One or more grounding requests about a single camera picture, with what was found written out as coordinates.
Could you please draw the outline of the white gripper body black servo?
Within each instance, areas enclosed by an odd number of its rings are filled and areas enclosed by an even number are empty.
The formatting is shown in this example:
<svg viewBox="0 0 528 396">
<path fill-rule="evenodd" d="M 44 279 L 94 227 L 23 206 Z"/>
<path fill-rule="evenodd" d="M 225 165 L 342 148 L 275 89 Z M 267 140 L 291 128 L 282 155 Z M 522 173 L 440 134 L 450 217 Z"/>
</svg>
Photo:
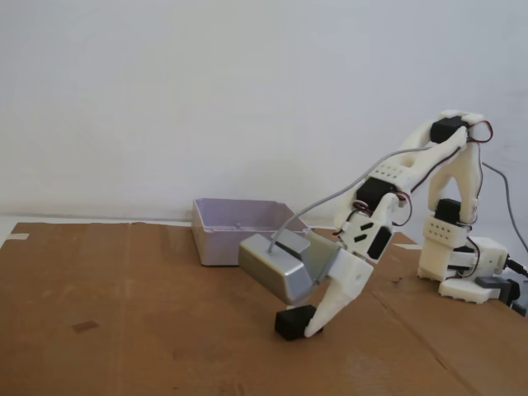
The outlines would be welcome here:
<svg viewBox="0 0 528 396">
<path fill-rule="evenodd" d="M 329 275 L 348 298 L 356 298 L 393 238 L 390 210 L 377 209 L 371 216 L 353 210 L 340 223 L 336 236 L 345 252 L 337 255 Z"/>
</svg>

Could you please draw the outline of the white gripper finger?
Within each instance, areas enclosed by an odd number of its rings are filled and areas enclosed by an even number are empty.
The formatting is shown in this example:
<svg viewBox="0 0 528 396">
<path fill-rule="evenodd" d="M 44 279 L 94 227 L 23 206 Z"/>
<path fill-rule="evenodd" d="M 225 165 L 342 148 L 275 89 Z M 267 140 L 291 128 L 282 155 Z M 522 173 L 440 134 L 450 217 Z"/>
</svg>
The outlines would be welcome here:
<svg viewBox="0 0 528 396">
<path fill-rule="evenodd" d="M 306 337 L 312 337 L 322 330 L 337 314 L 356 298 L 356 292 L 339 282 L 331 282 L 319 303 L 313 317 L 304 330 Z"/>
</svg>

